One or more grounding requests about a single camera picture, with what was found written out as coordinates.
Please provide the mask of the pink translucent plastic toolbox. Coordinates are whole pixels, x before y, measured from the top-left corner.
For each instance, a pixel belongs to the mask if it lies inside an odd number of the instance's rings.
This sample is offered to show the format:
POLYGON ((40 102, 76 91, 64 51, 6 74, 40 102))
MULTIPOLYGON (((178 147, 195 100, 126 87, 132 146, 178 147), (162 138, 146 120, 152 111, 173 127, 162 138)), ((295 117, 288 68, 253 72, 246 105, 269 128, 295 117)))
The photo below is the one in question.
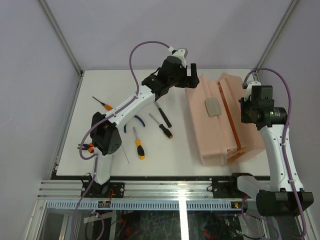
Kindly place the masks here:
POLYGON ((185 89, 198 154, 206 167, 248 161, 265 150, 255 124, 241 122, 242 83, 241 77, 227 73, 218 80, 201 75, 196 88, 185 89))

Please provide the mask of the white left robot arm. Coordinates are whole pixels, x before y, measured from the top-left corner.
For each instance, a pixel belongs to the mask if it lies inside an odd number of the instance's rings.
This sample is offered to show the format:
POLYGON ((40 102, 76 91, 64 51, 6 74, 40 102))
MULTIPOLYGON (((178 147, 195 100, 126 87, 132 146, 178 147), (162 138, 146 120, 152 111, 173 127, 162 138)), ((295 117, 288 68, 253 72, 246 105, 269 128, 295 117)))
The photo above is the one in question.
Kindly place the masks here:
POLYGON ((91 128, 85 134, 93 144, 94 165, 91 181, 84 195, 102 198, 111 190, 113 156, 122 145, 120 130, 125 124, 144 107, 166 95, 170 88, 194 89, 199 82, 195 63, 191 63, 190 71, 187 71, 182 61, 171 55, 155 73, 142 81, 137 93, 105 114, 96 112, 92 117, 91 128))

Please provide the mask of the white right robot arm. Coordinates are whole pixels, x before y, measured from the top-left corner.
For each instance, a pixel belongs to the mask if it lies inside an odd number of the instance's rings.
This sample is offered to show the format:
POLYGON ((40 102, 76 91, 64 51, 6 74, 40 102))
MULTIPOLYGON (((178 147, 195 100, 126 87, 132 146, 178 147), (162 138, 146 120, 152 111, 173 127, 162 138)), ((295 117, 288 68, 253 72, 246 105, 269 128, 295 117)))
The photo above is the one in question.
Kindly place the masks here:
POLYGON ((244 86, 245 96, 239 100, 241 122, 255 124, 264 142, 270 183, 262 183, 250 173, 233 173, 228 192, 233 197, 246 194, 256 202, 263 217, 299 216, 314 202, 298 177, 291 146, 288 115, 283 107, 275 107, 273 88, 254 81, 244 86))

